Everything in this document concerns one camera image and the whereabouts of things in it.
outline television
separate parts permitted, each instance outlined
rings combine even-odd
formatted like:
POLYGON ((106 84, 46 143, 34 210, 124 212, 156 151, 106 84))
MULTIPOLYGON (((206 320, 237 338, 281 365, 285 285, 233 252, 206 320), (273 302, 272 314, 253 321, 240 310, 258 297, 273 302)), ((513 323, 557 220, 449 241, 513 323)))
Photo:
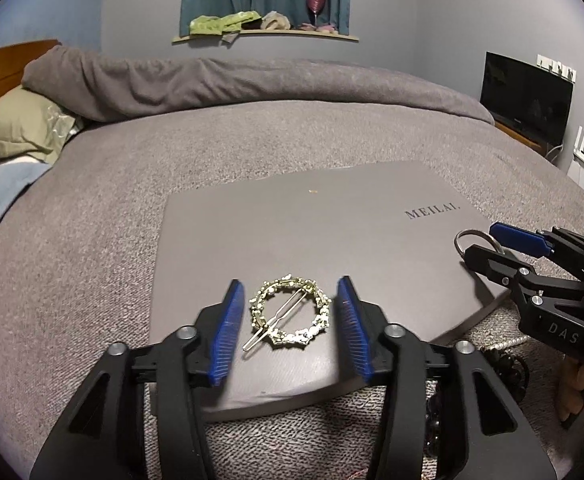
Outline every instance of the television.
POLYGON ((574 84, 533 65, 487 53, 480 102, 494 118, 531 140, 558 146, 574 84))

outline human hand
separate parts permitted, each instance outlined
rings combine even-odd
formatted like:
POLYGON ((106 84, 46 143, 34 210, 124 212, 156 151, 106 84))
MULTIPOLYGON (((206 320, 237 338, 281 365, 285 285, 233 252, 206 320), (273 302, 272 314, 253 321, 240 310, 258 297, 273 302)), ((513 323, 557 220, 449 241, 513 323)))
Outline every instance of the human hand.
POLYGON ((584 364, 565 356, 560 367, 560 381, 556 393, 556 413, 561 421, 583 409, 584 364))

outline key ring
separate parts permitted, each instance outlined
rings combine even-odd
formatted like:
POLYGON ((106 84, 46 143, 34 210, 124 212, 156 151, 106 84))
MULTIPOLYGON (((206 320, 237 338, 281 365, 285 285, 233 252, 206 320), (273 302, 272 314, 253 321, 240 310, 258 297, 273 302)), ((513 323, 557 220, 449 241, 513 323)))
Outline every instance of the key ring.
POLYGON ((486 242, 489 242, 489 244, 494 248, 494 250, 497 253, 505 254, 505 250, 504 250, 503 246, 501 244, 499 244, 498 241, 496 240, 496 238, 494 238, 492 235, 490 235, 486 232, 480 231, 478 229, 465 229, 464 231, 459 232, 459 234, 457 234, 454 237, 454 247, 456 247, 456 252, 460 254, 460 257, 462 259, 465 259, 465 250, 460 248, 458 240, 459 240, 459 238, 462 238, 464 236, 469 236, 469 235, 483 238, 483 240, 485 240, 486 242))

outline window sill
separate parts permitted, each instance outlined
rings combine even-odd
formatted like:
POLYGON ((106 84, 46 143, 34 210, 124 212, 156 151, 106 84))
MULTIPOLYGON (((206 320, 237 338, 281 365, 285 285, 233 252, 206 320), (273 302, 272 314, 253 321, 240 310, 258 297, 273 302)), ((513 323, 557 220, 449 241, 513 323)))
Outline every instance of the window sill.
MULTIPOLYGON (((356 36, 329 34, 327 32, 317 32, 316 30, 242 30, 240 32, 240 36, 254 36, 257 34, 265 34, 268 36, 278 36, 281 34, 290 34, 291 36, 313 36, 315 38, 325 38, 327 40, 354 41, 355 43, 360 41, 356 36)), ((185 41, 196 41, 201 38, 218 38, 220 40, 222 36, 214 34, 197 34, 196 36, 183 36, 182 38, 176 37, 172 40, 172 44, 184 43, 185 41)))

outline wall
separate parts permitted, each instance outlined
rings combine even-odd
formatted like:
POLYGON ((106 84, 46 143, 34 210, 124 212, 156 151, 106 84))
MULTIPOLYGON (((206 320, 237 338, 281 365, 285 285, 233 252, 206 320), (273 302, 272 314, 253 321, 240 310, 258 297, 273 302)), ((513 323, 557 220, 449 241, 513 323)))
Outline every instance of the wall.
POLYGON ((415 73, 480 97, 485 52, 536 64, 537 54, 577 70, 559 166, 572 159, 584 127, 584 3, 582 0, 419 0, 415 73))
POLYGON ((295 37, 243 37, 230 47, 201 40, 172 45, 181 0, 103 0, 102 49, 123 57, 291 57, 329 59, 412 72, 417 0, 351 0, 350 34, 360 43, 295 37))
POLYGON ((1 0, 0 46, 57 38, 101 49, 101 0, 1 0))

